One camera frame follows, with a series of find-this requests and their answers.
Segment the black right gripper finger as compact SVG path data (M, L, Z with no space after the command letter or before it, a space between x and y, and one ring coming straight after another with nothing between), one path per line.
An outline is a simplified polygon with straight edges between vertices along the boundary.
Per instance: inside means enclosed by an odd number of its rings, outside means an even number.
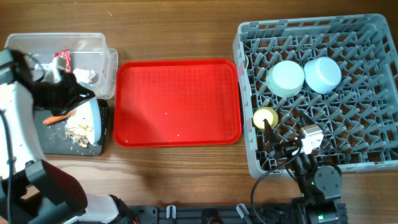
M299 111L299 120L301 127L303 128L315 124L315 122L304 111Z
M276 151L280 152L280 141L277 139L273 128L269 124L267 119L263 120L264 122L264 149L267 152Z

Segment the white tissue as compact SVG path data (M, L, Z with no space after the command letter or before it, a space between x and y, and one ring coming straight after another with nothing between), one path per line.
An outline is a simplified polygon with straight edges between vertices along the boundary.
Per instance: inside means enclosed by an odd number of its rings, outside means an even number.
M74 69L73 74L78 83L87 83L87 84L90 84L91 81L96 76L94 70L84 70L79 68Z

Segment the light blue plate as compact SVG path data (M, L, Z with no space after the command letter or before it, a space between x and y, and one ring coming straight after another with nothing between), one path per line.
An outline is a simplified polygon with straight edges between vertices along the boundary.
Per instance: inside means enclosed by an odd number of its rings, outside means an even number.
M68 121L69 128L81 128L89 143L95 145L101 137L101 117L97 99L94 97L75 109Z

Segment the orange carrot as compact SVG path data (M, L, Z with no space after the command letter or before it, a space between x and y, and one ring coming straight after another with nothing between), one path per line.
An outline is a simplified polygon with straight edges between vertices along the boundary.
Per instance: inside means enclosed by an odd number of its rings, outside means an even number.
M45 118L43 120L43 124L44 125L51 125L51 124L55 124L57 122L63 121L71 116L73 116L75 114L76 110L71 110L69 111L67 114L65 115L59 115L59 116L49 116L48 118Z

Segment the yellow cup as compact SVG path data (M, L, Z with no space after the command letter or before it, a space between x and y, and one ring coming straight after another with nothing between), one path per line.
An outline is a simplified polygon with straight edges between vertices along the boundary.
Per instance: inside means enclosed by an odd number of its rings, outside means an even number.
M263 107L254 112L252 120L256 128L265 129L265 120L272 128L274 128L279 122L279 117L274 109L270 107Z

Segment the light green bowl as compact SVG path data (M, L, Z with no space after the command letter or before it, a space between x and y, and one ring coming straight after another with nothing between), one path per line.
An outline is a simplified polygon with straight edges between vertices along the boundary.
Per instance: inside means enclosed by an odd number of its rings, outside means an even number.
M266 85L274 95L288 98L302 90L305 81L303 68L296 62L284 60L274 65L266 75Z

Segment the light blue bowl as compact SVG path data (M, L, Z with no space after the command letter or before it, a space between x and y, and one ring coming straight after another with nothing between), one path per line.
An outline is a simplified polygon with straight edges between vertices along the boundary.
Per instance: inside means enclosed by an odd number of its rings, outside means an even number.
M305 64L303 69L307 85L320 94L331 92L340 84L342 78L338 64L329 57L311 60Z

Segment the foil wrapper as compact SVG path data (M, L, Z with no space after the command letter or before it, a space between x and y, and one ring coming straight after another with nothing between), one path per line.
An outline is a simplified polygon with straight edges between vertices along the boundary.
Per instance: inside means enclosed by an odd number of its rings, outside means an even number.
M72 67L72 59L70 56L69 50L62 50L54 53L54 57L60 57L63 60L63 64L65 65L65 71L70 73Z

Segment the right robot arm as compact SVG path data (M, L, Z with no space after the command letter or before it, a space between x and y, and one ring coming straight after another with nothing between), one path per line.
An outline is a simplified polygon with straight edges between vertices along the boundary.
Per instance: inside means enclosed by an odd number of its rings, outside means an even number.
M341 169L333 164L318 164L312 151L324 138L322 128L305 113L299 116L299 135L287 142L277 140L265 119L264 148L274 152L276 159L286 158L284 167L291 166L293 177L302 193L292 199L290 216L295 223L341 223L337 200L341 198Z

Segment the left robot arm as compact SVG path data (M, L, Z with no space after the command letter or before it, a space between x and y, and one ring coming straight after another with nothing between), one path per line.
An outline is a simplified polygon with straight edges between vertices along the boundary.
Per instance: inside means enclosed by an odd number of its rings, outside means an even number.
M1 216L9 223L131 223L114 195L86 194L71 175L45 160L34 110L65 115L95 94L63 68L35 80L26 54L1 51Z

